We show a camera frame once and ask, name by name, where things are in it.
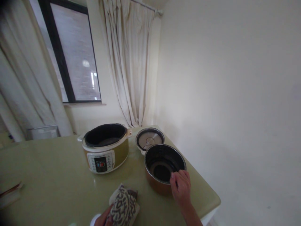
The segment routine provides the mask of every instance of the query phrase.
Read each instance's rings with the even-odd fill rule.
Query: lid handle
[[[126,137],[131,137],[133,134],[132,129],[128,129],[127,133],[126,133]]]

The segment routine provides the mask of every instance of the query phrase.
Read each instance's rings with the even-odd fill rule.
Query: window frame
[[[97,71],[97,65],[96,65],[96,59],[95,59],[95,52],[94,52],[94,45],[93,45],[93,38],[92,38],[92,32],[91,32],[91,26],[90,26],[90,18],[89,18],[89,13],[88,13],[88,8],[79,4],[76,4],[74,2],[70,2],[68,0],[38,0],[42,15],[46,24],[47,32],[50,37],[50,41],[52,44],[52,48],[54,51],[54,55],[57,61],[57,65],[62,77],[62,81],[65,87],[66,95],[68,98],[68,102],[63,102],[63,103],[101,103],[101,94],[100,94],[100,87],[99,87],[99,79],[98,79],[98,71]],[[99,96],[100,100],[76,100],[63,47],[61,44],[60,36],[56,27],[55,19],[53,16],[53,12],[51,9],[51,5],[56,4],[74,11],[77,11],[79,13],[86,14],[88,16],[88,21],[89,21],[89,29],[90,29],[90,35],[91,35],[91,42],[92,42],[92,47],[93,47],[93,55],[94,55],[94,61],[95,61],[95,69],[97,73],[97,82],[98,82],[98,88],[99,88]]]

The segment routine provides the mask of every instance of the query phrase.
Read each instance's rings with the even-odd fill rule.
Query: glossy tabletop
[[[89,225],[123,183],[139,191],[141,209],[134,225],[185,225],[173,198],[158,195],[146,180],[144,156],[135,144],[141,129],[133,129],[124,164],[104,175],[89,170],[77,135],[14,143],[0,150],[1,193],[24,183],[21,199],[1,210],[1,215],[10,225]],[[186,164],[191,201],[202,218],[220,205],[220,198],[187,160]]]

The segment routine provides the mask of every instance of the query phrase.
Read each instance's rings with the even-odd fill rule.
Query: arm
[[[172,173],[170,178],[172,195],[180,207],[187,226],[203,226],[197,212],[190,201],[190,176],[187,171],[180,170]]]

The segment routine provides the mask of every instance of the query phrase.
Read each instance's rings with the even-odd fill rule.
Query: rice cooker
[[[98,126],[80,136],[89,169],[96,174],[109,173],[120,167],[129,154],[132,129],[121,124]]]

